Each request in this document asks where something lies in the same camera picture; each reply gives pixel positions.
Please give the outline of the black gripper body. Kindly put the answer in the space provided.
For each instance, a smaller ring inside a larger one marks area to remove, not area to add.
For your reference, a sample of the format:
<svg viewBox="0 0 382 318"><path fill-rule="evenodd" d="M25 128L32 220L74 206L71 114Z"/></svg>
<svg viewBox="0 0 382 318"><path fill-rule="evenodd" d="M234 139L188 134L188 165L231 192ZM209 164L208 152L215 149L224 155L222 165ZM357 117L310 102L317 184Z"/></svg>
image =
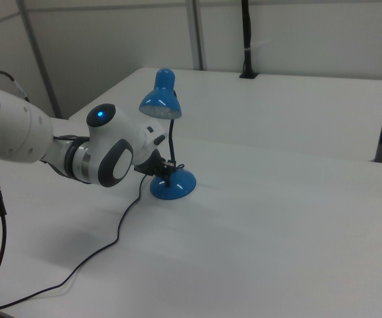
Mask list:
<svg viewBox="0 0 382 318"><path fill-rule="evenodd" d="M148 159L142 164L134 166L134 171L148 176L163 176L165 173L165 159L158 149L152 151Z"/></svg>

